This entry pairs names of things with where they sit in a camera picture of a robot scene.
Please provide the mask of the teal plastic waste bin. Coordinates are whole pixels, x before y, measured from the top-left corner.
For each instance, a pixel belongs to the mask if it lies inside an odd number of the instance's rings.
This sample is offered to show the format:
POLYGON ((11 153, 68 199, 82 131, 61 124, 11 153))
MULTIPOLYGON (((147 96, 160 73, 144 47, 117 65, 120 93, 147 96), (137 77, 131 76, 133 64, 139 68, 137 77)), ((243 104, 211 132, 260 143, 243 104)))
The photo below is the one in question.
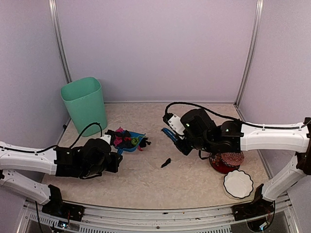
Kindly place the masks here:
POLYGON ((71 120, 83 137, 107 127, 101 83, 94 77, 73 81, 61 88, 61 97, 71 120))

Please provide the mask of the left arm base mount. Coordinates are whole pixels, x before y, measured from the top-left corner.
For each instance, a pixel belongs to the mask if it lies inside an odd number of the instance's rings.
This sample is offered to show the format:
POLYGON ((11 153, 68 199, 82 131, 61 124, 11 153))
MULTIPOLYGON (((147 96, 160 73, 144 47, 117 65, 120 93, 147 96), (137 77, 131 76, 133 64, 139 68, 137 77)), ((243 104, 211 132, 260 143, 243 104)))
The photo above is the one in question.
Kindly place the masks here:
POLYGON ((51 216, 65 218, 68 221, 81 222, 85 208, 81 205, 64 202, 58 187, 49 184, 48 188, 50 191, 49 201, 42 205, 42 212, 51 216))

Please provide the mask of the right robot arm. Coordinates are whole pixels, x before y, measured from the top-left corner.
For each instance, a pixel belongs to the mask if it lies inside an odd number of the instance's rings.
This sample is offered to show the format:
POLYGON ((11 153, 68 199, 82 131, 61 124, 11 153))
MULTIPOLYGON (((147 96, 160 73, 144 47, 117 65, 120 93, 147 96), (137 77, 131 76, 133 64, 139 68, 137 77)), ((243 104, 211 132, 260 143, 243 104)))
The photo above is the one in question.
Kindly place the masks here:
POLYGON ((169 127, 179 137, 176 145, 187 155, 192 149, 210 153, 250 150, 289 150, 295 152, 290 162, 272 179, 256 189, 255 200, 248 205, 258 216, 288 188, 311 173, 311 119, 289 125, 265 125, 242 122, 232 117, 216 126, 202 108, 192 109, 182 117, 169 120, 169 127))

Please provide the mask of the blue hand brush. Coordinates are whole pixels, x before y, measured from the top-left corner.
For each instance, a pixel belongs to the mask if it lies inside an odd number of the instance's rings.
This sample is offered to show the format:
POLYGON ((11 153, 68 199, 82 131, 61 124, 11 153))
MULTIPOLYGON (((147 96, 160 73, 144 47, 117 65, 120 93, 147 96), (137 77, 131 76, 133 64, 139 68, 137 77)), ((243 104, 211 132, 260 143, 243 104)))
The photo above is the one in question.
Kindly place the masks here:
POLYGON ((161 131, 170 139, 173 141, 173 143, 177 143, 178 141, 181 140, 181 138, 175 134, 174 132, 172 132, 170 129, 168 128, 162 128, 161 131))

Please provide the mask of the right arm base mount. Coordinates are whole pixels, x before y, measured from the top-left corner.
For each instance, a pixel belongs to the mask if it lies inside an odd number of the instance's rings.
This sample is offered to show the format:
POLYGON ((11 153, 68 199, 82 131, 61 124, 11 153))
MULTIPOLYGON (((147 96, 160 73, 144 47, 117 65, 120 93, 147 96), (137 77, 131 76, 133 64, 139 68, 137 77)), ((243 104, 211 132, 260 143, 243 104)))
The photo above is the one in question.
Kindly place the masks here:
POLYGON ((263 199, 263 187, 264 184, 261 184, 256 188, 253 201, 233 205, 231 207, 235 221, 263 216, 265 214, 275 212, 275 201, 267 201, 263 199))

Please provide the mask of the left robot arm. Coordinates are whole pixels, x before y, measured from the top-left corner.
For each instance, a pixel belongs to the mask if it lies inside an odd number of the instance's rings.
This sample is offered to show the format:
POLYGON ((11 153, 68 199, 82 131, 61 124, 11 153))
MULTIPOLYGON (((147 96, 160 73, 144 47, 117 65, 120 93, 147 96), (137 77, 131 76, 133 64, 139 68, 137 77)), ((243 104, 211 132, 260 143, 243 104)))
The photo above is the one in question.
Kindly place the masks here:
POLYGON ((112 151, 106 136, 90 139, 84 146, 74 148, 32 149, 1 142, 0 184, 38 204, 48 205, 56 215, 63 216, 68 205, 62 201, 60 189, 31 180, 20 174, 20 170, 87 180, 101 176, 104 171, 118 172, 122 159, 122 155, 112 151))

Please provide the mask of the blue dustpan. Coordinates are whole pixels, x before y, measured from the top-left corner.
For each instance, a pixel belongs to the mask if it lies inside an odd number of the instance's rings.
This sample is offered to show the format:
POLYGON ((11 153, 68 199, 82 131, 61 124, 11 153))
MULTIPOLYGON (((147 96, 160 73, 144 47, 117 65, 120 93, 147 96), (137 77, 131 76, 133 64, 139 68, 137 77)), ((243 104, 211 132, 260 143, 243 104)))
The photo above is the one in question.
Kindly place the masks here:
POLYGON ((115 132, 113 146, 118 154, 136 150, 143 151, 147 145, 147 140, 148 138, 144 134, 123 130, 115 132))

